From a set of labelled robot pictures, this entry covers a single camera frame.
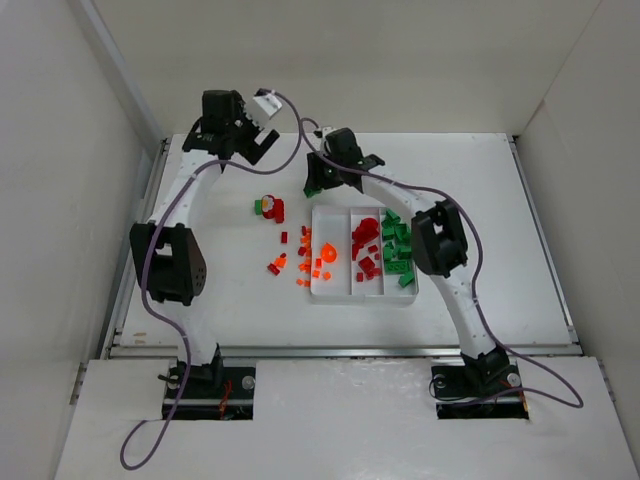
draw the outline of white wall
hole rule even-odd
[[[578,335],[640,464],[640,1],[603,0],[518,142]]]
[[[258,87],[357,131],[521,133],[598,0],[96,4],[168,133],[203,90]]]
[[[64,0],[0,0],[0,72],[0,465],[40,479],[95,348],[142,149]]]

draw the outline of red block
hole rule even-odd
[[[274,208],[276,223],[284,223],[284,202],[276,198]]]
[[[358,265],[360,265],[360,268],[367,274],[367,278],[369,277],[369,272],[376,267],[376,264],[370,257],[364,257],[358,262]]]
[[[267,267],[267,269],[273,273],[276,277],[278,275],[280,275],[280,270],[278,270],[278,267],[276,267],[273,263],[270,263],[269,266]]]

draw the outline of cable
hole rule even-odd
[[[291,102],[291,100],[289,100],[287,97],[285,97],[284,95],[282,95],[279,92],[274,92],[274,94],[278,98],[283,100],[285,103],[287,103],[289,105],[289,107],[291,107],[294,111],[296,111],[295,110],[295,106],[293,105],[293,102]],[[471,230],[471,233],[473,235],[473,238],[474,238],[474,240],[476,242],[476,245],[477,245],[477,248],[478,248],[478,263],[476,265],[476,269],[473,272],[473,276],[471,278],[471,295],[472,295],[473,301],[474,301],[474,303],[476,305],[476,310],[478,311],[478,316],[480,317],[480,321],[482,322],[482,326],[486,330],[487,335],[489,335],[489,337],[495,342],[496,345],[498,345],[499,347],[503,348],[506,352],[510,353],[514,357],[517,357],[517,358],[520,358],[521,360],[529,362],[532,365],[535,365],[535,366],[541,368],[542,370],[544,370],[545,372],[550,373],[551,375],[556,377],[560,382],[562,382],[569,389],[569,391],[576,397],[576,399],[578,401],[578,403],[571,403],[571,402],[569,402],[567,400],[564,400],[564,399],[562,399],[560,397],[557,397],[557,396],[552,395],[550,393],[544,392],[542,390],[538,390],[536,388],[516,387],[516,388],[510,388],[510,389],[507,389],[507,390],[503,390],[502,392],[499,392],[499,393],[497,393],[495,395],[488,396],[486,398],[480,398],[480,399],[476,399],[476,400],[472,400],[472,401],[464,402],[464,403],[457,403],[456,405],[458,407],[466,407],[466,406],[471,406],[471,405],[478,405],[478,404],[485,403],[485,402],[488,402],[488,401],[493,400],[495,398],[499,398],[499,397],[502,397],[503,395],[508,395],[509,393],[514,393],[514,392],[535,393],[537,395],[541,395],[543,397],[547,397],[547,398],[549,398],[551,400],[555,400],[556,402],[559,402],[559,403],[561,403],[563,405],[566,405],[568,407],[582,408],[584,406],[584,401],[582,400],[582,397],[580,396],[578,391],[564,377],[562,377],[559,373],[557,373],[553,369],[551,369],[551,368],[547,367],[546,365],[538,362],[537,360],[534,360],[533,358],[529,357],[528,355],[524,355],[522,353],[518,353],[515,350],[511,349],[510,347],[508,347],[507,345],[502,343],[496,337],[496,335],[493,333],[491,328],[489,327],[489,324],[488,324],[487,319],[485,317],[484,311],[482,310],[482,307],[480,306],[480,302],[478,301],[478,287],[477,287],[478,277],[480,275],[480,271],[482,270],[482,266],[484,264],[484,248],[482,246],[482,241],[480,240],[480,234],[478,233],[478,230],[476,229],[475,224],[471,220],[471,217],[466,212],[466,210],[464,208],[462,208],[462,205],[460,205],[453,197],[451,197],[451,195],[449,195],[448,193],[446,193],[446,192],[444,192],[442,190],[439,190],[437,188],[421,187],[421,186],[418,186],[418,185],[411,185],[411,184],[407,184],[407,183],[403,183],[403,182],[398,182],[398,181],[395,181],[395,180],[391,180],[391,179],[389,179],[387,177],[383,177],[381,175],[376,175],[375,173],[363,172],[363,171],[356,170],[356,169],[353,169],[353,168],[347,168],[347,167],[343,167],[341,165],[338,165],[337,163],[333,162],[330,158],[325,156],[322,152],[318,151],[318,149],[311,143],[311,141],[309,140],[309,138],[305,134],[304,130],[302,129],[302,125],[300,124],[300,122],[299,122],[299,132],[300,132],[300,136],[302,137],[304,142],[309,146],[309,148],[311,149],[312,152],[314,152],[326,164],[331,165],[332,167],[334,167],[334,168],[336,168],[338,170],[341,170],[341,171],[347,172],[347,173],[353,173],[353,174],[356,174],[356,175],[362,175],[362,176],[366,176],[366,177],[375,178],[377,180],[381,180],[381,181],[386,182],[386,183],[392,183],[392,184],[394,184],[394,185],[396,185],[396,186],[398,186],[400,188],[404,188],[406,190],[416,190],[416,191],[421,191],[421,192],[433,193],[433,194],[438,195],[440,197],[446,198],[451,203],[453,203],[453,205],[455,205],[455,207],[460,212],[460,215],[462,215],[462,217],[464,218],[465,222],[469,226],[469,230]]]
[[[300,118],[300,115],[299,115],[297,109],[292,108],[292,110],[293,110],[293,113],[294,113],[294,115],[296,117],[296,124],[298,125],[298,132],[301,132],[301,131],[303,131],[302,127],[301,127],[302,119]],[[191,132],[195,132],[195,130],[197,130],[198,126],[200,125],[200,120],[201,119],[198,119],[196,121],[196,123],[191,128]],[[308,119],[307,121],[311,121],[311,122],[314,122],[314,123],[317,124],[317,122],[315,122],[314,120],[311,120],[311,119]],[[172,200],[172,202],[167,207],[165,213],[162,215],[162,217],[158,221],[158,223],[156,225],[156,228],[155,228],[155,231],[153,232],[153,235],[151,236],[151,241],[149,242],[149,248],[147,249],[147,254],[146,254],[145,259],[144,259],[144,266],[142,268],[142,278],[141,278],[141,281],[140,281],[140,293],[141,293],[141,297],[142,297],[142,305],[144,306],[144,309],[149,313],[149,315],[151,315],[152,317],[157,318],[161,322],[164,322],[164,323],[170,325],[171,327],[173,327],[178,332],[178,334],[182,338],[182,342],[184,343],[184,348],[185,348],[185,351],[186,351],[186,368],[184,370],[182,381],[180,382],[180,387],[178,388],[178,392],[176,393],[176,397],[174,399],[173,405],[171,406],[171,410],[169,410],[169,413],[167,414],[167,418],[166,418],[166,420],[164,422],[164,425],[162,426],[162,429],[160,430],[160,433],[158,434],[158,437],[156,438],[156,441],[153,444],[153,447],[151,447],[151,450],[149,451],[147,456],[145,458],[143,458],[140,461],[140,463],[137,463],[135,465],[129,465],[127,463],[126,459],[125,459],[125,450],[127,448],[129,440],[131,440],[131,437],[133,437],[133,435],[140,429],[140,427],[142,427],[145,423],[147,423],[148,420],[143,420],[140,423],[138,423],[131,430],[131,432],[129,432],[129,434],[125,438],[124,442],[122,443],[122,447],[120,448],[120,464],[122,465],[122,467],[125,470],[129,470],[129,471],[138,470],[139,468],[141,468],[144,465],[146,465],[147,462],[149,462],[149,460],[151,460],[151,458],[155,454],[156,450],[160,446],[160,443],[162,442],[164,434],[166,433],[167,428],[169,427],[169,423],[171,423],[171,420],[173,420],[173,417],[174,417],[174,415],[176,413],[176,409],[178,408],[178,403],[182,399],[182,395],[184,393],[184,389],[185,389],[185,387],[187,385],[187,379],[189,378],[189,373],[191,372],[191,345],[189,344],[189,338],[187,337],[187,333],[184,331],[184,329],[178,323],[176,323],[173,320],[171,320],[170,318],[162,315],[161,313],[156,312],[151,307],[151,304],[149,303],[149,299],[147,297],[147,285],[148,285],[148,281],[149,281],[149,269],[150,269],[150,266],[151,266],[151,259],[153,258],[153,252],[155,251],[156,245],[158,243],[158,238],[160,237],[160,233],[162,232],[162,228],[164,227],[165,223],[167,222],[167,219],[169,218],[169,216],[171,215],[171,213],[175,209],[176,205],[178,205],[178,203],[180,203],[180,200],[182,199],[184,194],[187,192],[187,190],[189,190],[189,187],[191,186],[191,184],[195,181],[196,177],[200,173],[202,173],[203,170],[206,170],[207,168],[212,167],[214,165],[221,165],[222,164],[222,165],[227,165],[227,166],[232,166],[232,167],[235,167],[235,168],[239,168],[240,170],[244,170],[245,172],[255,173],[257,175],[273,175],[275,173],[278,173],[278,172],[284,170],[293,161],[293,159],[295,158],[295,156],[298,153],[298,150],[300,149],[301,143],[302,143],[302,135],[300,133],[298,133],[298,140],[296,142],[296,146],[293,149],[293,152],[291,153],[289,158],[282,165],[280,165],[279,167],[274,168],[272,170],[256,170],[254,168],[247,167],[245,165],[242,165],[241,163],[237,163],[237,162],[234,162],[232,160],[211,160],[209,162],[206,162],[206,163],[202,164],[200,167],[198,167],[193,172],[193,175],[187,180],[187,182],[184,184],[184,186],[180,189],[180,191],[178,192],[176,197]]]

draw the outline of white table surface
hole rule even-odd
[[[158,202],[180,163],[183,135],[171,143]],[[281,164],[294,145],[283,135],[258,164]],[[503,134],[359,134],[365,154],[376,153],[400,179],[451,193],[476,222],[486,259],[480,301],[496,334],[514,345],[570,343],[552,277],[525,193]],[[205,290],[180,314],[224,346],[456,346],[443,300],[420,274],[420,293],[409,307],[326,306],[311,303],[296,284],[300,227],[311,225],[314,204],[378,205],[343,186],[306,199],[306,151],[285,171],[269,177],[228,168],[214,185],[194,228],[207,262]],[[271,193],[283,198],[286,222],[276,225],[253,213],[253,201]],[[280,244],[280,232],[289,244]],[[477,258],[470,242],[470,262]],[[280,253],[289,265],[278,277],[266,270]],[[177,345],[173,330],[142,308],[135,286],[120,344]]]
[[[56,479],[637,480],[597,361],[542,361],[583,395],[582,410],[527,395],[528,421],[437,420],[427,359],[260,361],[252,421],[173,422],[155,457],[126,472],[120,446],[140,419],[159,418],[168,362],[94,360]],[[570,398],[540,369],[520,372]],[[136,433],[130,463],[160,427]]]

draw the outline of divided sorting tray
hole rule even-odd
[[[311,214],[311,250],[313,252],[312,265],[320,256],[320,251],[325,243],[330,243],[338,251],[335,262],[324,263],[323,272],[328,271],[332,277],[330,280],[311,278],[311,297],[316,303],[393,303],[409,305],[418,295],[418,275],[413,261],[411,269],[416,275],[413,283],[402,288],[398,284],[400,275],[387,275],[384,273],[382,263],[381,235],[373,242],[365,246],[355,262],[351,261],[351,232],[360,224],[362,219],[373,217],[382,222],[386,208],[380,207],[337,207],[331,205],[316,205]],[[376,266],[383,270],[383,274],[371,280],[356,281],[356,274],[360,272],[358,261],[370,254],[367,248],[377,245],[381,259],[376,260]]]

